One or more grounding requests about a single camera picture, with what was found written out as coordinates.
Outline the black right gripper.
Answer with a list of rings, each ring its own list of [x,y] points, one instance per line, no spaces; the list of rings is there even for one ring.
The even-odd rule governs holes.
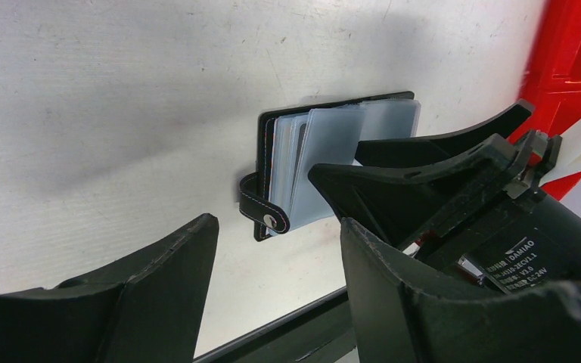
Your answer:
[[[506,138],[532,115],[524,99],[466,129],[360,141],[360,166],[320,163],[309,180],[339,219],[446,270],[466,259],[507,293],[581,280],[581,218],[539,189],[555,165],[543,132]]]

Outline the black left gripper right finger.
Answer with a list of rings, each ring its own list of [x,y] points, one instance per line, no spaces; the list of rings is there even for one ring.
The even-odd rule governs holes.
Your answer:
[[[363,362],[581,362],[581,282],[500,294],[448,275],[341,222]]]

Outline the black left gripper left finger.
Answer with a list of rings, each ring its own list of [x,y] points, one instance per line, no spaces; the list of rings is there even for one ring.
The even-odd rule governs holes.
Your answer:
[[[161,240],[52,289],[0,295],[0,362],[190,362],[219,221]]]

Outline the black leather card holder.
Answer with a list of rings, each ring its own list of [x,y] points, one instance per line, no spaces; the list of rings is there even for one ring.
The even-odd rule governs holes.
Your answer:
[[[238,210],[253,222],[254,240],[333,216],[309,170],[320,163],[356,165],[360,141],[411,138],[419,112],[412,91],[262,112],[256,169],[238,184]]]

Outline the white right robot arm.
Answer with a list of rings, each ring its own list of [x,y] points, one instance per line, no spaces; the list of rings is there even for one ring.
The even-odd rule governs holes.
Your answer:
[[[581,281],[581,218],[544,186],[581,172],[581,114],[556,135],[531,129],[524,100],[442,135],[363,141],[357,166],[319,163],[309,180],[340,219],[456,274],[462,260],[504,293]]]

